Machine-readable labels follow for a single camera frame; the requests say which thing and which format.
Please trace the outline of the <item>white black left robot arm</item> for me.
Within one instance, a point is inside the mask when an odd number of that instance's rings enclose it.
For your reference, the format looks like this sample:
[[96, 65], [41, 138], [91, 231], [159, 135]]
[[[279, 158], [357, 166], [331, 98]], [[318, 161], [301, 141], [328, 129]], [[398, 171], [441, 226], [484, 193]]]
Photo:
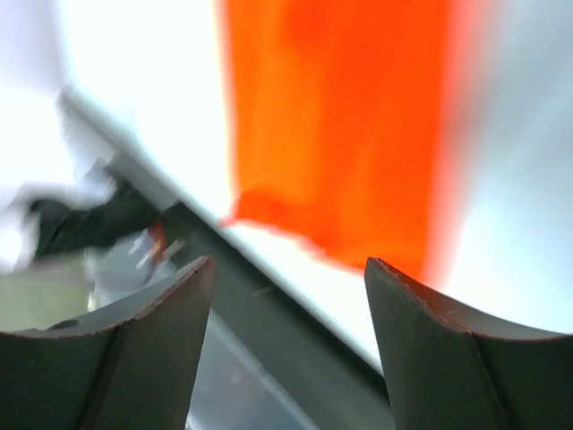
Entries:
[[1, 273], [87, 248], [108, 249], [120, 239], [165, 225], [184, 208], [158, 209], [136, 187], [116, 179], [104, 202], [76, 187], [1, 187]]

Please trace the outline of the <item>orange t-shirt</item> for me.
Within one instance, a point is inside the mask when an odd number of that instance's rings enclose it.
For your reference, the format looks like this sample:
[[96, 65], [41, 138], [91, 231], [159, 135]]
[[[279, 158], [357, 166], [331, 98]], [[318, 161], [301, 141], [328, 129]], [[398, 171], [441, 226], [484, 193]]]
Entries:
[[467, 110], [494, 1], [227, 1], [231, 222], [437, 287], [466, 202]]

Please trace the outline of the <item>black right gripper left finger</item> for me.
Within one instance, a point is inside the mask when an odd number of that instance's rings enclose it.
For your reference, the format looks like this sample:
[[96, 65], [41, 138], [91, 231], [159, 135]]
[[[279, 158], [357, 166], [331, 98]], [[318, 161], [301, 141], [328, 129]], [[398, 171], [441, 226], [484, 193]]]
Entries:
[[94, 312], [3, 333], [2, 428], [184, 428], [214, 275], [201, 257]]

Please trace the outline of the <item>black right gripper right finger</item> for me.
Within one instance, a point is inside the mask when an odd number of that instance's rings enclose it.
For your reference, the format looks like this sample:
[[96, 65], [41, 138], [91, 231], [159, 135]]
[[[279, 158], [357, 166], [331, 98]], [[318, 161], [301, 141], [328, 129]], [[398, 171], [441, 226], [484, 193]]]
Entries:
[[398, 429], [570, 429], [572, 338], [509, 322], [378, 258], [364, 280]]

